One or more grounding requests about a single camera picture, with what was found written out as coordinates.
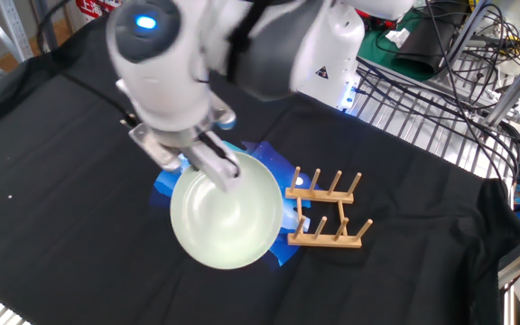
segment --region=green mat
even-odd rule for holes
[[[406,28],[409,32],[412,33],[416,25],[420,22],[419,18],[422,18],[420,14],[413,11],[408,12],[408,14],[404,16],[402,22],[398,24],[396,30],[401,31],[403,28]],[[360,50],[358,51],[358,56],[363,59],[371,60],[374,63],[377,63],[383,67],[389,68],[390,70],[396,71],[415,80],[425,81],[432,78],[432,73],[428,73],[425,70],[419,69],[410,61],[394,60],[396,54],[379,49],[376,46],[376,38],[381,37],[378,42],[378,45],[381,48],[391,51],[398,51],[396,45],[393,42],[388,41],[383,34],[385,34],[385,32],[367,32],[365,34],[364,40],[362,41],[362,45],[360,46]]]

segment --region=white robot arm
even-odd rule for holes
[[[211,128],[236,117],[209,89],[209,71],[262,100],[300,90],[334,106],[354,83],[364,36],[354,8],[395,19],[413,2],[256,1],[132,0],[107,25],[117,85],[144,121],[131,136],[164,170],[179,169],[183,153],[224,191],[237,186],[239,164]]]

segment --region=black cloth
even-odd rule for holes
[[[160,170],[127,135],[105,19],[0,81],[0,301],[34,324],[494,324],[498,259],[520,241],[500,183],[305,96],[261,103],[214,77],[232,144],[268,142],[319,184],[362,172],[348,231],[361,249],[301,248],[219,271],[149,204]],[[347,189],[351,177],[342,178]],[[304,213],[337,216],[314,203]],[[329,218],[325,232],[338,226]]]

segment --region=black cable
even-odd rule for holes
[[[393,101],[393,100],[392,100],[392,99],[391,99],[391,98],[390,98],[390,97],[389,97],[389,96],[388,96],[384,91],[378,89],[378,87],[376,87],[372,81],[370,81],[368,78],[366,78],[366,76],[362,75],[361,73],[358,73],[358,74],[363,78],[363,80],[364,80],[366,83],[368,83],[368,85],[369,85],[370,87],[372,87],[376,92],[379,92],[381,95],[383,95],[383,97],[385,97],[385,99],[388,99],[389,101]],[[374,97],[372,96],[372,94],[368,94],[368,95],[369,95],[371,98],[373,98],[375,101],[377,101],[377,102],[381,102],[381,101],[378,100],[377,98],[374,98]],[[447,130],[447,131],[449,131],[449,132],[451,132],[451,133],[453,133],[453,134],[455,134],[455,135],[458,135],[458,136],[460,136],[460,137],[462,137],[462,138],[464,138],[464,139],[467,139],[467,140],[469,140],[469,141],[473,141],[473,142],[474,142],[474,139],[473,139],[473,138],[470,138],[470,137],[468,137],[468,136],[462,134],[461,132],[455,130],[454,128],[452,128],[452,127],[450,127],[450,126],[448,126],[448,125],[444,125],[443,123],[440,123],[439,121],[437,121],[437,120],[434,119],[434,118],[438,118],[438,119],[449,119],[449,118],[447,118],[447,117],[441,117],[441,116],[430,116],[430,115],[427,115],[427,114],[425,114],[425,113],[418,112],[418,111],[414,110],[414,109],[411,108],[411,107],[408,107],[408,106],[406,106],[406,105],[403,105],[402,103],[399,103],[398,105],[399,105],[400,107],[405,107],[405,108],[407,108],[408,111],[404,111],[404,110],[402,110],[402,109],[398,109],[397,107],[391,107],[391,108],[392,108],[392,109],[395,109],[395,110],[397,110],[397,111],[403,112],[403,113],[410,113],[410,114],[412,114],[412,115],[422,116],[423,118],[426,118],[427,120],[433,122],[435,125],[438,125],[438,126],[444,128],[445,130]],[[454,121],[454,122],[464,122],[464,121],[462,121],[462,120],[453,120],[453,121]],[[505,148],[506,150],[509,150],[509,148],[506,146],[506,144],[504,144],[504,143],[500,143],[500,144],[501,144],[502,146],[504,146],[504,148]],[[498,151],[494,150],[493,148],[491,148],[491,147],[489,147],[489,146],[487,146],[487,145],[485,145],[485,144],[482,144],[482,146],[483,146],[485,149],[488,149],[491,153],[496,154],[496,155],[499,157],[499,160],[503,161],[503,162],[504,162],[504,163],[505,163],[505,164],[506,164],[506,165],[511,169],[512,172],[516,172],[516,171],[515,171],[515,168],[514,168],[513,166],[515,166],[515,164],[516,164],[516,162],[517,162],[517,159],[516,159],[513,155],[510,154],[510,157],[509,157],[509,158],[511,158],[511,162],[510,162],[506,157],[504,157],[503,155],[501,155]]]
[[[475,141],[477,142],[478,147],[481,148],[483,153],[486,155],[488,160],[491,162],[491,165],[493,166],[493,169],[495,170],[495,173],[497,174],[498,179],[500,181],[502,181],[503,177],[501,176],[500,171],[498,170],[497,166],[495,165],[495,161],[491,158],[491,156],[488,154],[487,150],[484,148],[484,145],[478,139],[477,135],[475,134],[475,131],[472,129],[472,127],[470,125],[469,119],[467,118],[464,110],[462,109],[462,104],[460,103],[459,94],[457,93],[457,88],[456,88],[455,82],[454,82],[455,80],[452,77],[452,70],[451,70],[451,67],[450,67],[449,58],[447,58],[446,51],[444,49],[444,45],[442,44],[442,38],[441,38],[441,33],[439,32],[439,26],[437,24],[437,21],[434,19],[434,13],[432,12],[432,9],[429,7],[429,0],[424,0],[424,2],[428,6],[429,14],[431,15],[432,25],[434,26],[434,31],[437,34],[437,40],[438,40],[438,43],[439,43],[439,47],[441,48],[441,52],[442,52],[442,55],[443,55],[445,67],[446,67],[447,71],[449,72],[449,79],[450,79],[450,83],[451,83],[451,87],[452,87],[452,93],[453,93],[453,95],[455,97],[455,100],[457,101],[457,104],[459,105],[459,111],[461,112],[461,114],[463,115],[463,118],[467,122],[467,128],[470,131],[471,135],[475,138]],[[496,5],[492,5],[492,4],[488,4],[488,5],[496,7],[497,10],[499,11],[499,14],[501,15],[501,18],[502,18],[501,10]]]
[[[36,40],[37,40],[37,45],[38,45],[38,48],[39,48],[41,54],[44,54],[44,51],[43,51],[43,42],[44,42],[43,26],[45,26],[47,23],[49,23],[51,21],[51,17],[56,12],[58,12],[63,6],[65,6],[69,1],[71,1],[71,0],[60,0],[56,5],[54,5],[47,12],[47,14],[45,14],[45,16],[43,16],[42,20],[37,25]],[[103,14],[108,14],[106,12],[107,9],[103,5],[99,5],[99,6],[100,6],[100,8],[102,8]],[[110,106],[115,108],[122,115],[122,118],[126,121],[128,127],[134,127],[138,124],[138,121],[136,120],[136,118],[131,113],[128,113],[125,110],[125,108],[122,107],[121,105],[119,105],[115,100],[102,94],[99,90],[91,87],[89,84],[71,76],[70,74],[63,72],[61,68],[59,68],[57,65],[55,65],[55,62],[53,60],[53,53],[49,54],[49,59],[50,59],[48,61],[49,65],[53,70],[55,70],[55,72],[57,72],[58,74],[63,76],[65,79],[69,80],[70,82],[73,82],[74,84],[84,88],[85,90],[91,92],[92,94],[96,95],[97,97],[103,99]]]
[[[40,50],[40,54],[44,54],[45,51],[43,50],[43,27],[51,22],[51,17],[61,8],[63,8],[64,5],[66,5],[71,0],[60,0],[57,4],[55,4],[48,12],[45,14],[37,25],[37,32],[35,40],[37,41],[37,48]]]

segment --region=metal wire rack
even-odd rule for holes
[[[360,67],[358,73],[362,78],[358,83],[358,93],[352,107],[346,110],[347,114],[398,136],[477,176],[496,177],[491,161],[477,142],[471,140],[464,120],[443,109],[445,107],[458,112],[457,107],[447,103],[434,89],[372,62],[369,63],[385,75],[390,75],[392,81],[400,82],[402,88],[423,99],[379,78],[374,71]],[[477,114],[470,114],[469,118],[477,123],[482,120]],[[516,154],[515,143],[509,137],[500,130],[497,130],[496,135],[502,139],[507,149]],[[501,172],[503,181],[510,188],[515,177],[512,170],[516,166],[514,162],[504,160],[509,156],[508,151],[492,138],[482,138],[480,141],[492,148],[492,151],[486,150]]]

